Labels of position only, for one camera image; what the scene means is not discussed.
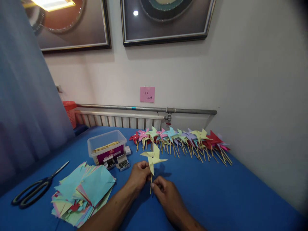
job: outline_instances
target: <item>picture frame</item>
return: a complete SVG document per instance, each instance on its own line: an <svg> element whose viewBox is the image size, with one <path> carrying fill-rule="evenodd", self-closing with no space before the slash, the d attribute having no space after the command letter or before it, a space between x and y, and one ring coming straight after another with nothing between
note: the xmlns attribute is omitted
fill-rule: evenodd
<svg viewBox="0 0 308 231"><path fill-rule="evenodd" d="M216 0L120 0L125 47L204 40Z"/></svg>
<svg viewBox="0 0 308 231"><path fill-rule="evenodd" d="M25 8L43 54L111 48L107 0L73 1L58 11Z"/></svg>

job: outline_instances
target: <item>pink label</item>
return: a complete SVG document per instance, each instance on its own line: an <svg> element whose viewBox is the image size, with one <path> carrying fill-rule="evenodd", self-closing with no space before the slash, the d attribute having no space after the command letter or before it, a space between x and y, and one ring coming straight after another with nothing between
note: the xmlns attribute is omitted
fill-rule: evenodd
<svg viewBox="0 0 308 231"><path fill-rule="evenodd" d="M154 103L155 88L140 87L140 102Z"/></svg>
<svg viewBox="0 0 308 231"><path fill-rule="evenodd" d="M116 156L119 156L119 155L122 155L122 154L124 154L124 144L115 148L115 149L111 149L108 152L104 152L104 153L98 155L97 160L98 160L99 164L101 165L101 164L104 163L104 159L107 159L110 156L116 157Z"/></svg>

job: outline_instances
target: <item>white wall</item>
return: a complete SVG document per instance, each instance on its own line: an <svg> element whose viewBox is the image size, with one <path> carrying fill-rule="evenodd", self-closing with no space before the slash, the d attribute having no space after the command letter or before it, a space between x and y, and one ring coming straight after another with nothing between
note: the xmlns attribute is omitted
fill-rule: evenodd
<svg viewBox="0 0 308 231"><path fill-rule="evenodd" d="M299 14L291 0L217 0L205 41L124 48L120 1L109 1L112 50L45 57L64 100L216 109L209 129L305 213L308 49ZM139 102L140 86L156 87L154 104Z"/></svg>

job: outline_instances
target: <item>blue sheet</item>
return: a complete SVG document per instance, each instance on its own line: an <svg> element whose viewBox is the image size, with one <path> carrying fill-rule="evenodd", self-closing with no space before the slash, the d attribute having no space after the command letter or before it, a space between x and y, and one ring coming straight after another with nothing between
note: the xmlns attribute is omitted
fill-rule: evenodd
<svg viewBox="0 0 308 231"><path fill-rule="evenodd" d="M88 156L87 140L115 129L120 130L127 140L136 132L136 129L92 127L53 152L48 159L41 160L32 171L25 171L24 180L0 198L0 230L75 230L72 225L51 215L53 187L82 162L94 165ZM128 157L131 166L146 160L140 155L141 148L136 153L133 141L128 141L127 145L132 151ZM209 231L303 230L307 220L234 157L230 156L233 166L225 167L214 160L202 164L180 152L180 159L164 153L163 158L168 161L155 166L155 176L161 175L176 184L188 210ZM12 199L19 192L36 180L50 176L67 161L70 163L55 176L52 187L38 202L25 210L11 206ZM131 169L119 172L114 168L110 171L117 178L110 196L126 183ZM174 229L156 197L150 196L149 183L133 203L120 229Z"/></svg>

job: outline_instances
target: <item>scissor blade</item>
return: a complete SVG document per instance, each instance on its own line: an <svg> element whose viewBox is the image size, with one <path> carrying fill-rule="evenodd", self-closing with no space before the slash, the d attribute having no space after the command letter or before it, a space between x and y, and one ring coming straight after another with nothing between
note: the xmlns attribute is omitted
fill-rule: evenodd
<svg viewBox="0 0 308 231"><path fill-rule="evenodd" d="M59 168L54 174L51 175L51 177L54 177L55 175L57 175L66 165L68 165L69 161L66 162L61 168Z"/></svg>

